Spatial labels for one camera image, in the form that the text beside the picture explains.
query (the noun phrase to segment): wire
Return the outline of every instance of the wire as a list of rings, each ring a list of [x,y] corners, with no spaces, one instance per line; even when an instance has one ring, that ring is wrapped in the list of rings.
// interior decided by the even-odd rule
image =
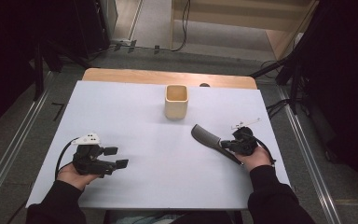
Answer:
[[[183,35],[184,35],[182,45],[178,49],[173,49],[172,51],[181,50],[186,45],[186,41],[187,41],[187,23],[188,23],[188,15],[190,14],[190,6],[191,6],[191,2],[190,2],[190,0],[188,0],[187,3],[186,3],[185,9],[183,10],[183,15],[182,15],[182,29],[183,29]]]
[[[85,62],[86,62],[86,63],[90,63],[90,62],[94,61],[95,59],[97,59],[98,57],[100,57],[100,55],[101,55],[103,52],[105,52],[105,51],[107,51],[107,50],[109,50],[109,49],[102,50],[102,51],[99,51],[99,52],[95,53],[95,56],[94,56],[93,58],[88,59],[88,60],[85,61]],[[68,59],[68,58],[67,58],[67,57],[61,57],[61,58],[60,58],[60,60],[62,61],[62,64],[68,65],[68,64],[74,64],[74,63],[75,63],[75,62],[73,62],[73,61],[66,61],[65,59]]]
[[[263,66],[264,66],[264,64],[266,64],[266,63],[277,63],[277,62],[278,62],[278,61],[276,61],[276,60],[265,61],[265,62],[263,62],[263,63],[260,65],[260,69],[262,69]],[[267,75],[267,73],[264,74],[264,76],[265,76],[265,77],[268,77],[268,78],[274,78],[274,77],[269,77],[269,76]]]
[[[152,49],[152,50],[160,50],[160,51],[179,51],[181,50],[185,45],[186,45],[186,41],[187,41],[187,23],[188,23],[188,15],[190,14],[190,7],[191,7],[191,2],[190,0],[187,0],[185,9],[183,11],[183,15],[182,15],[182,29],[183,29],[183,34],[184,34],[184,38],[182,41],[182,45],[178,48],[178,49],[154,49],[154,48],[149,48],[149,47],[136,47],[136,46],[125,46],[125,45],[119,45],[121,48],[128,48],[128,49]],[[116,49],[117,45],[113,45],[110,46],[108,49],[105,49],[101,52],[105,52],[111,49]]]
[[[271,165],[272,165],[273,167],[275,167],[275,161],[276,161],[276,160],[274,160],[274,159],[272,158],[271,152],[269,151],[269,148],[266,146],[266,144],[264,144],[262,141],[260,141],[258,138],[254,137],[254,136],[251,135],[251,134],[243,133],[243,135],[246,135],[246,136],[248,136],[248,137],[254,138],[254,140],[255,140],[258,144],[260,144],[260,146],[261,146],[262,148],[264,148],[264,149],[267,151],[268,156],[269,156],[269,161],[271,162]]]
[[[69,146],[71,146],[72,142],[75,141],[77,138],[74,138],[73,140],[71,140],[68,144],[66,144],[66,146],[63,148],[60,157],[57,160],[57,165],[56,165],[56,170],[55,170],[55,175],[54,175],[54,179],[57,179],[58,176],[58,172],[61,170],[60,169],[60,163],[63,157],[63,154],[65,153],[66,149],[68,149]]]
[[[303,98],[296,98],[294,103],[299,103],[303,105]],[[290,105],[292,103],[292,99],[284,99],[280,100],[278,103],[274,105],[266,106],[268,117],[272,119],[276,114],[278,114],[286,105]]]
[[[14,212],[14,214],[10,217],[10,219],[8,220],[7,224],[10,224],[11,221],[13,221],[13,219],[19,214],[19,212],[21,211],[21,209],[27,204],[28,199],[25,200],[25,202],[23,202],[20,207],[16,210],[16,212]]]

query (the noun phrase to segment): floor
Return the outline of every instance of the floor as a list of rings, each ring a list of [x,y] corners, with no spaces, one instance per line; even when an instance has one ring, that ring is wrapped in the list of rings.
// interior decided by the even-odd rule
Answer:
[[[120,7],[126,1],[117,0],[117,9],[124,8]],[[159,45],[161,49],[167,49],[169,47],[169,10],[171,8],[171,1],[165,0],[133,0],[133,4],[138,7],[137,10],[130,10],[130,18],[134,18],[132,32],[130,30],[122,31],[124,35],[120,35],[120,21],[117,20],[117,36],[115,39],[117,42],[130,43],[136,40],[137,47],[154,48]],[[182,44],[183,34],[181,28],[182,22],[175,22],[175,37],[173,38],[175,47]],[[181,52],[189,53],[186,54],[185,59],[187,62],[195,62],[197,55],[207,55],[211,57],[221,57],[220,60],[230,61],[234,66],[232,69],[237,69],[235,73],[240,73],[241,69],[237,64],[233,62],[247,61],[248,64],[257,65],[257,67],[265,66],[271,61],[275,60],[269,45],[267,35],[265,31],[254,28],[240,28],[234,26],[223,26],[223,25],[210,25],[201,22],[189,22],[187,25],[187,40],[186,46]],[[123,52],[119,52],[117,55],[102,55],[95,62],[98,66],[105,67],[107,64],[112,62],[114,57],[130,57]],[[139,52],[139,57],[146,57],[146,53]],[[157,65],[154,62],[146,61],[145,64],[128,64],[128,61],[123,62],[117,59],[117,63],[122,63],[123,67],[139,67],[140,69],[155,68]],[[208,67],[211,69],[211,73],[219,73],[219,70],[214,71],[213,64],[200,64],[203,67],[203,71],[208,71]],[[189,66],[187,69],[197,71],[198,66]],[[249,75],[252,69],[246,70],[246,74]],[[67,102],[71,88],[76,84],[76,81],[81,79],[83,73],[81,68],[78,66],[68,64],[65,66],[65,74],[55,76],[51,84],[51,94],[43,104],[41,113],[37,119],[31,123],[30,130],[25,130],[29,133],[23,142],[18,147],[21,148],[19,152],[14,153],[13,157],[17,159],[10,165],[12,168],[7,170],[5,184],[0,188],[0,223],[2,220],[7,220],[7,214],[12,214],[15,208],[19,207],[20,204],[27,198],[32,188],[32,180],[38,173],[38,166],[33,165],[41,164],[44,156],[48,150],[49,143],[55,134],[55,130],[58,127],[59,121],[53,121],[59,108],[54,105]],[[274,85],[274,81],[270,77],[277,75],[276,71],[271,71],[266,76],[262,76],[256,80],[257,86],[265,97],[266,105],[271,105],[280,100],[280,94],[278,87]],[[22,118],[27,116],[28,109],[32,107],[33,87],[25,92],[14,104],[9,111],[0,119],[0,148],[7,148],[11,146],[13,136],[19,126],[21,126]],[[318,200],[317,195],[314,193],[308,194],[310,189],[315,191],[317,185],[314,180],[310,177],[310,168],[304,164],[304,154],[300,151],[289,151],[282,148],[282,154],[285,158],[285,165],[291,172],[289,178],[292,181],[292,186],[296,194],[300,198],[300,202],[307,206],[307,209],[312,211],[321,210],[322,212],[312,212],[317,216],[315,219],[319,220],[318,223],[358,223],[358,174],[356,174],[351,168],[345,164],[334,164],[326,160],[324,152],[321,150],[323,144],[313,128],[312,123],[304,113],[299,113],[297,118],[301,124],[302,131],[306,136],[307,144],[310,146],[313,159],[316,161],[316,166],[322,174],[323,181],[328,189],[328,193],[331,196],[339,220],[330,221],[328,218],[328,212],[323,208]],[[277,115],[277,118],[272,120],[273,127],[290,127],[290,113],[282,111]],[[40,130],[37,127],[47,127],[46,129]],[[299,143],[297,141],[285,141],[285,139],[296,139],[292,133],[283,133],[280,130],[274,130],[276,137],[279,140],[281,147],[285,145],[288,148],[298,148]],[[42,146],[37,150],[34,150],[33,146]],[[6,156],[0,153],[0,160]],[[19,220],[14,221],[15,223],[23,223],[26,210],[22,209],[19,213],[21,217]],[[86,211],[89,223],[102,223],[102,211]],[[252,223],[249,214],[243,211],[243,219],[245,223]]]

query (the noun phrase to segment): black cable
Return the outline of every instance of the black cable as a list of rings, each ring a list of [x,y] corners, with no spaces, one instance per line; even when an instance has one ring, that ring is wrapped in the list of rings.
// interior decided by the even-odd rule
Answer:
[[[272,70],[276,70],[278,73],[280,73],[278,71],[278,68],[285,65],[284,68],[286,69],[291,69],[291,67],[287,66],[287,62],[290,62],[293,58],[293,54],[295,52],[295,48],[292,49],[292,52],[290,52],[286,57],[283,57],[282,59],[278,60],[278,61],[266,61],[266,62],[263,62],[262,63],[262,66],[265,64],[265,63],[269,63],[269,62],[275,62],[269,66],[267,66],[266,68],[262,68],[262,66],[260,66],[260,70],[259,71],[256,71],[254,73],[252,73],[251,75],[247,76],[247,77],[253,77],[253,78],[258,78],[258,77],[261,77],[261,76],[265,76],[266,73],[272,71]]]
[[[77,138],[74,138],[73,140],[71,140],[68,144],[66,144],[66,146],[63,148],[60,157],[57,160],[57,165],[56,165],[56,170],[55,170],[55,175],[54,175],[54,179],[57,179],[58,176],[58,172],[60,171],[60,163],[63,157],[63,154],[65,153],[66,149],[68,149],[69,146],[71,146],[72,142],[75,141]]]
[[[10,224],[11,221],[13,221],[13,219],[19,214],[19,212],[21,211],[21,209],[27,204],[28,199],[25,200],[25,202],[23,202],[20,207],[16,210],[16,212],[14,212],[14,214],[10,217],[10,219],[8,220],[7,224]]]
[[[155,50],[155,49],[149,48],[149,47],[136,47],[136,46],[121,46],[121,48],[129,48],[129,49],[152,49],[152,50]],[[173,51],[172,49],[158,49],[158,50],[161,50],[161,51]]]
[[[287,105],[289,103],[288,99],[284,99],[284,100],[280,100],[278,103],[276,103],[275,105],[269,105],[266,107],[267,112],[268,112],[268,118],[271,119],[275,114],[272,114],[273,111],[275,110],[275,108],[277,108],[279,106],[278,112],[282,109],[283,106]]]
[[[276,60],[265,61],[265,62],[263,62],[263,63],[260,65],[260,69],[263,68],[263,66],[264,66],[265,63],[276,63],[276,62],[277,62]],[[274,77],[269,77],[269,76],[267,75],[267,73],[264,74],[264,76],[267,77],[267,78],[274,78]]]
[[[288,103],[284,103],[284,105],[281,105],[281,107],[278,108],[278,110],[275,111],[275,113],[270,114],[268,117],[269,119],[272,119],[276,114],[278,114]]]
[[[187,41],[187,23],[188,23],[188,15],[190,14],[190,0],[187,1],[186,6],[185,6],[185,10],[183,10],[183,15],[182,15],[182,29],[183,29],[183,42],[182,45],[178,48],[178,49],[173,49],[172,51],[178,51],[181,50],[185,45],[186,45],[186,41]],[[186,16],[186,25],[185,25],[185,14],[186,14],[186,10],[187,10],[187,16]]]
[[[94,60],[97,59],[103,52],[105,52],[105,51],[107,51],[107,50],[109,50],[109,49],[101,50],[101,51],[95,53],[96,55],[95,55],[93,58],[88,59],[88,60],[86,61],[86,63],[90,63],[90,62],[94,61]],[[66,60],[64,60],[64,59],[67,59],[67,57],[61,57],[61,58],[60,58],[60,60],[62,61],[62,64],[68,65],[68,64],[74,64],[74,63],[75,63],[75,62],[73,62],[73,61],[66,61]]]
[[[262,148],[264,148],[267,153],[268,153],[268,156],[269,156],[269,161],[271,162],[271,165],[273,167],[275,167],[275,161],[273,158],[272,158],[272,154],[271,152],[269,151],[269,148],[266,146],[266,144],[264,144],[262,141],[260,141],[258,138],[254,137],[253,135],[251,134],[247,134],[247,133],[243,133],[243,135],[246,135],[247,137],[251,137],[253,138]]]

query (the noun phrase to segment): white table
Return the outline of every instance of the white table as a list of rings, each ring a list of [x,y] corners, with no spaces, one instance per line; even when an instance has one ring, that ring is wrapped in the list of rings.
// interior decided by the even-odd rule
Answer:
[[[79,200],[81,207],[102,209],[241,210],[253,191],[245,169],[201,145],[190,132],[199,124],[222,139],[233,139],[231,126],[250,125],[277,160],[282,183],[290,184],[269,117],[258,90],[189,87],[187,115],[165,118],[165,85],[79,81],[76,84],[27,206],[40,203],[54,181],[62,148],[73,138],[96,132],[102,147],[118,147],[129,159],[126,169],[93,181]],[[69,147],[62,164],[72,160]]]

